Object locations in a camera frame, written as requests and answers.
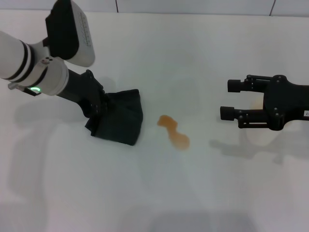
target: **white wall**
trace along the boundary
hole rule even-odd
[[[273,0],[117,0],[119,12],[269,15]]]
[[[271,15],[309,17],[309,0],[277,0]]]
[[[117,0],[119,12],[269,15],[274,0]],[[51,9],[55,0],[0,0],[0,9]],[[84,11],[117,12],[116,0],[75,0]]]
[[[0,0],[1,9],[49,10],[56,0]],[[115,0],[74,0],[83,11],[117,12]]]

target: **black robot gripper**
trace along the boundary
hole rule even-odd
[[[284,75],[247,75],[243,82],[228,80],[227,91],[264,93],[263,109],[260,110],[221,106],[221,120],[237,119],[239,128],[269,128],[280,131],[289,121],[309,121],[309,86],[292,84]]]

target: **green led light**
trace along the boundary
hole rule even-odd
[[[31,90],[35,90],[35,91],[38,91],[38,92],[40,92],[40,88],[38,88],[38,87],[32,87],[32,88],[30,88]]]

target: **orange liquid spill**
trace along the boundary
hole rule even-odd
[[[190,139],[185,134],[177,132],[178,123],[167,115],[162,115],[157,123],[158,126],[165,127],[169,134],[169,140],[178,150],[186,150],[190,146]]]

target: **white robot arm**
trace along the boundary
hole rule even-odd
[[[45,21],[48,37],[36,44],[0,31],[0,78],[11,90],[75,102],[92,136],[134,145],[143,120],[139,91],[107,94],[90,70],[77,74],[64,63],[89,67],[95,60],[86,15],[72,0],[58,0]]]
[[[46,27],[48,38],[37,44],[26,44],[0,31],[0,77],[11,82],[9,89],[58,95],[69,79],[63,60],[84,67],[93,64],[87,18],[73,1],[57,1]]]

